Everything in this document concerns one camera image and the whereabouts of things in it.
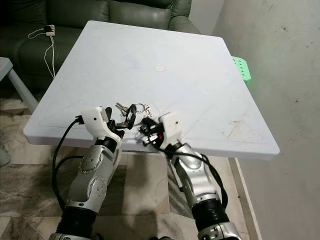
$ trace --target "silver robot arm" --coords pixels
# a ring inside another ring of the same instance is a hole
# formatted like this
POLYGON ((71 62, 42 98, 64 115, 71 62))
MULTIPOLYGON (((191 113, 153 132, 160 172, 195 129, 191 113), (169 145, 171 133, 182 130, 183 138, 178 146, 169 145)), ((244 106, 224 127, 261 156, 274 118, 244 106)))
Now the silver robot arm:
POLYGON ((95 144, 80 163, 77 176, 70 186, 61 221, 49 240, 103 239, 92 234, 93 225, 106 197, 107 185, 117 167, 117 149, 125 134, 119 129, 133 127, 136 110, 136 106, 131 105, 125 122, 117 124, 110 119, 110 107, 106 110, 101 107, 85 109, 81 116, 77 116, 93 136, 95 144))
POLYGON ((199 240, 241 240, 236 226, 229 221, 225 207, 228 196, 222 186, 222 203, 213 180, 221 181, 209 160, 181 143, 182 127, 175 113, 159 118, 159 123, 144 118, 140 133, 143 144, 151 144, 170 161, 173 175, 184 192, 198 229, 199 240))

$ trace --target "power strip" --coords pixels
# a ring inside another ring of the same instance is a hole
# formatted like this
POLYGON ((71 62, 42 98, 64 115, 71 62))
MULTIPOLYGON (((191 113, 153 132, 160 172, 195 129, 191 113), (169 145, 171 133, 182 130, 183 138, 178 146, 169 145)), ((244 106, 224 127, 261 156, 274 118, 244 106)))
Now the power strip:
POLYGON ((56 35, 56 27, 55 25, 51 24, 51 25, 46 25, 44 27, 44 31, 45 31, 45 35, 46 36, 55 36, 56 35))

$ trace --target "metal key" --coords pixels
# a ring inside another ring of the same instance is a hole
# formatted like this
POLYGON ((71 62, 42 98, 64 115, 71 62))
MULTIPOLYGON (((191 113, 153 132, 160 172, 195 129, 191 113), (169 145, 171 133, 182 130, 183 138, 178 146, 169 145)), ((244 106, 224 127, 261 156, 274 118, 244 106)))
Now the metal key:
POLYGON ((115 104, 115 106, 121 111, 121 114, 122 114, 123 116, 127 115, 127 111, 128 111, 128 108, 127 108, 127 107, 121 105, 119 102, 117 102, 117 103, 115 104))
POLYGON ((144 110, 145 110, 145 112, 146 112, 146 116, 148 117, 152 117, 152 114, 151 114, 151 108, 149 107, 149 105, 147 105, 147 104, 144 104, 143 105, 143 108, 144 108, 144 110))

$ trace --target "tiled floor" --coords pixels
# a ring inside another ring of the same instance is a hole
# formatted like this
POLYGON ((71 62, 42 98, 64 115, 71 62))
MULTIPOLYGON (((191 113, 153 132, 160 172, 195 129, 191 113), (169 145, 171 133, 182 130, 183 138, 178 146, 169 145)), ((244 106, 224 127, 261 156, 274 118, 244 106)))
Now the tiled floor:
MULTIPOLYGON (((62 214, 51 189, 54 147, 31 145, 23 127, 30 117, 17 95, 0 99, 0 143, 11 162, 0 168, 0 240, 47 240, 62 214)), ((60 156, 86 149, 63 147, 60 156)), ((227 158, 210 157, 229 196, 226 209, 244 240, 249 234, 227 158)), ((66 197, 78 160, 67 162, 58 175, 66 197)), ((105 239, 148 240, 170 236, 196 240, 197 229, 186 199, 175 184, 164 157, 123 153, 94 225, 105 239)))

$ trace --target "sofa armrest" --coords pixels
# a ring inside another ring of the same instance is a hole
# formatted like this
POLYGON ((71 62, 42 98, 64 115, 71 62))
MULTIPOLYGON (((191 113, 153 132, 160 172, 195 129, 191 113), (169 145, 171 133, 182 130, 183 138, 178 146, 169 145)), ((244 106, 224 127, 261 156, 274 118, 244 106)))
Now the sofa armrest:
POLYGON ((175 16, 171 18, 168 30, 190 34, 200 34, 199 30, 186 16, 175 16))

